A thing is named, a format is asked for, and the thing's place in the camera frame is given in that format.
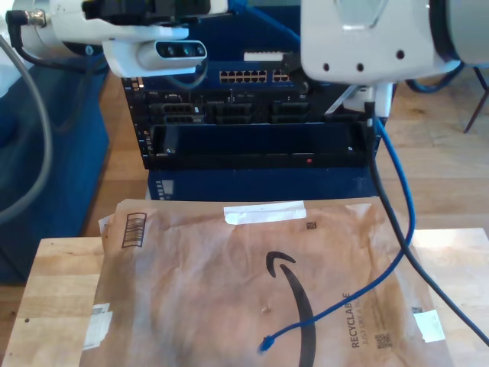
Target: chair leg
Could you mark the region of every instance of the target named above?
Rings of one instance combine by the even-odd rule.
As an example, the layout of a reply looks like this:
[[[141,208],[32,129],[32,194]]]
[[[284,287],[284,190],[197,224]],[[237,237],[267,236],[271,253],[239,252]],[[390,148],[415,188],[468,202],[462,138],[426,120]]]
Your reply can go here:
[[[465,128],[465,134],[467,134],[468,131],[471,129],[472,125],[475,122],[475,119],[481,113],[482,108],[484,107],[484,104],[486,103],[486,101],[487,101],[488,98],[489,98],[489,89],[486,89],[484,95],[482,96],[481,101],[479,102],[477,108],[475,109],[474,114],[472,115],[471,121],[468,123],[467,128]]]
[[[478,67],[475,67],[474,72],[475,72],[475,75],[477,75],[479,82],[481,82],[482,88],[484,88],[484,90],[487,90],[487,83],[484,79],[484,76],[481,73],[481,69],[479,69]]]

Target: amazon mailer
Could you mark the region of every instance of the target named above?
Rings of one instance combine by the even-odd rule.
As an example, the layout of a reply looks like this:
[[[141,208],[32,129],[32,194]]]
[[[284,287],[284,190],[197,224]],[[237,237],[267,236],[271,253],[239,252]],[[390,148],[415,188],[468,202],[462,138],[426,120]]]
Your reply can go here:
[[[399,245],[376,200],[306,203],[300,216],[247,224],[226,222],[230,205],[119,204],[94,301],[110,304],[112,321],[81,366],[452,366],[443,337],[427,343],[416,323],[433,305],[407,261],[373,291],[259,354],[265,336],[377,278]]]

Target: camera lens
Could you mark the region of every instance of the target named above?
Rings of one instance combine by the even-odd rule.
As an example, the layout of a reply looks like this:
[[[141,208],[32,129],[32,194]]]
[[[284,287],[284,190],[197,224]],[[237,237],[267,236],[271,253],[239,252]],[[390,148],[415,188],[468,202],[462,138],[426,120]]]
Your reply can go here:
[[[183,56],[185,57],[193,57],[196,55],[196,51],[193,48],[193,45],[191,44],[184,44],[182,46],[182,52],[183,52]]]
[[[176,48],[172,44],[158,42],[156,45],[156,51],[162,57],[176,57]]]
[[[197,46],[197,56],[204,56],[206,54],[206,50],[201,45]]]
[[[176,55],[175,47],[167,45],[165,47],[164,53],[165,53],[165,57],[175,57]]]

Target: wooden floor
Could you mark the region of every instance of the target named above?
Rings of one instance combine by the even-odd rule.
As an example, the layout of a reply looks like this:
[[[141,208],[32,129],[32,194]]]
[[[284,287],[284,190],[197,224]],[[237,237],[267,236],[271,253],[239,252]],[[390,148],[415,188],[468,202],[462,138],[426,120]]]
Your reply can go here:
[[[419,228],[483,227],[489,233],[489,104],[470,134],[463,133],[482,93],[471,70],[435,95],[415,94],[405,86],[398,89],[387,130],[410,179]],[[147,171],[115,76],[108,79],[100,106],[111,146],[87,217],[86,236],[98,236],[98,220],[113,213],[123,199],[144,199],[147,186]],[[377,159],[393,205],[406,213],[384,147]],[[0,287],[0,361],[22,291]]]

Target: black cable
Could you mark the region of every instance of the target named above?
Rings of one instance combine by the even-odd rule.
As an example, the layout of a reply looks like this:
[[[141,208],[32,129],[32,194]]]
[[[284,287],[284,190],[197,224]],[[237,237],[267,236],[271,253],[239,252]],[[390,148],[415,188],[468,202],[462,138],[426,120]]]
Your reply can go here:
[[[33,65],[36,65],[38,67],[46,67],[47,69],[70,71],[70,72],[78,73],[78,74],[85,74],[85,73],[89,72],[89,70],[86,69],[85,67],[77,67],[75,65],[69,65],[67,63],[56,63],[54,61],[42,60],[42,59],[38,59],[36,57],[32,57],[27,52],[25,52],[23,47],[15,46],[14,48],[17,51],[17,53],[24,60],[26,60],[29,63],[32,63]],[[100,75],[100,74],[107,73],[107,72],[108,72],[108,66],[103,67],[100,70],[95,71],[93,73],[93,75]]]
[[[56,63],[54,61],[42,60],[36,57],[32,57],[24,50],[24,44],[22,43],[22,25],[28,24],[28,18],[25,11],[10,10],[5,14],[5,20],[8,26],[8,35],[10,36],[10,42],[12,47],[17,53],[27,62],[32,63],[38,67],[46,67],[47,69],[63,70],[73,73],[84,74],[88,70],[85,67],[77,67],[74,65],[68,65],[65,63]],[[94,72],[95,75],[108,72],[108,65],[100,70]]]
[[[85,94],[86,91],[92,85],[92,78],[96,73],[96,70],[105,62],[103,57],[100,57],[87,71],[82,79],[79,81],[78,88],[75,93],[75,105],[71,108],[70,115],[66,118],[66,120],[61,125],[55,125],[52,123],[53,131],[57,134],[66,134],[69,132],[72,127],[76,124],[79,118],[79,114],[81,113],[83,103],[85,102]]]
[[[393,149],[393,145],[390,142],[389,136],[387,135],[385,128],[382,126],[381,122],[378,121],[377,127],[381,134],[382,139],[384,140],[387,150],[391,158],[394,160],[398,160],[398,157]],[[382,185],[381,178],[378,173],[377,163],[375,162],[375,144],[374,141],[369,142],[370,145],[370,154],[368,154],[368,166],[372,176],[372,181],[375,186],[375,190],[377,191],[378,196],[381,199],[382,205],[385,208],[387,213],[387,217],[389,218],[390,224],[396,234],[397,241],[400,244],[401,250],[403,251],[406,258],[409,260],[410,264],[413,266],[414,270],[417,271],[419,276],[435,291],[436,294],[446,303],[448,307],[467,325],[471,330],[477,334],[477,336],[487,345],[489,346],[489,338],[480,330],[477,325],[475,325],[458,307],[457,305],[447,296],[442,289],[437,285],[437,283],[431,279],[431,277],[426,273],[421,264],[416,260],[413,253],[411,252],[408,244],[403,236],[403,232],[400,228],[400,224],[397,221],[396,214],[393,211],[392,206],[390,205],[389,198],[384,190],[384,186]]]
[[[450,73],[447,73],[437,84],[434,84],[432,86],[425,86],[423,84],[420,84],[417,80],[406,80],[407,86],[414,92],[417,93],[425,93],[425,94],[432,94],[440,91],[441,89],[445,88],[448,84],[450,84],[454,78],[460,72],[465,68],[464,63],[460,63],[454,70],[452,70]]]

